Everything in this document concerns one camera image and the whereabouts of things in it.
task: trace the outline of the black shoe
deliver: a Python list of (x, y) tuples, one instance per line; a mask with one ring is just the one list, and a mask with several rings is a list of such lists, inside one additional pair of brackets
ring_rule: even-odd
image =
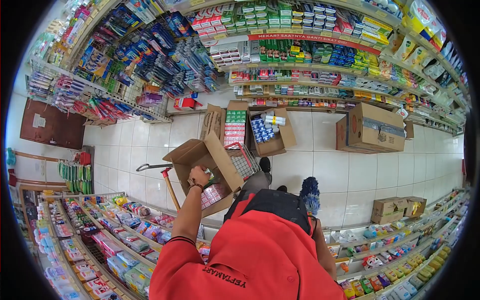
[(287, 192), (287, 187), (285, 185), (281, 185), (278, 187), (277, 191)]
[(263, 172), (270, 173), (270, 160), (268, 159), (268, 157), (262, 157), (258, 164), (260, 165), (260, 169), (262, 169)]

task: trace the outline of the cart handle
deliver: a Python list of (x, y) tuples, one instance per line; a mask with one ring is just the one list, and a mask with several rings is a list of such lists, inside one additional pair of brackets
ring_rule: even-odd
[(173, 164), (165, 164), (165, 165), (149, 165), (149, 164), (143, 164), (137, 168), (137, 172), (144, 171), (147, 169), (155, 169), (155, 168), (173, 168)]

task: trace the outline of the wooden door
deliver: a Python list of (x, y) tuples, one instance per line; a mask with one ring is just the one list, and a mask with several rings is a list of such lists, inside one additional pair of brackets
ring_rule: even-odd
[(82, 148), (86, 118), (67, 114), (40, 101), (27, 100), (20, 138), (79, 150)]

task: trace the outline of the man's hand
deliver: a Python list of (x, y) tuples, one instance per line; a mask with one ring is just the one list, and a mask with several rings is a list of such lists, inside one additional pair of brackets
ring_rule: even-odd
[(203, 166), (196, 166), (190, 171), (190, 176), (188, 177), (188, 182), (190, 184), (201, 184), (205, 186), (210, 180), (210, 175), (205, 174), (206, 168)]

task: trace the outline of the grocery aisle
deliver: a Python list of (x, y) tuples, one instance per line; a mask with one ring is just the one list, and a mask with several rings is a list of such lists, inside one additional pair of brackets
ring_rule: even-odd
[[(415, 138), (405, 151), (365, 155), (335, 150), (335, 123), (343, 114), (289, 111), (297, 146), (270, 157), (272, 188), (286, 185), (298, 193), (302, 180), (319, 181), (323, 226), (350, 226), (370, 221), (374, 199), (419, 196), (432, 202), (461, 186), (463, 136), (414, 125)], [(96, 147), (95, 191), (125, 191), (130, 197), (174, 210), (160, 169), (136, 172), (143, 164), (167, 163), (162, 157), (200, 134), (204, 114), (174, 117), (173, 123), (140, 120), (107, 127), (86, 126), (84, 144)], [(180, 204), (178, 179), (170, 173)], [(222, 220), (226, 211), (209, 218)]]

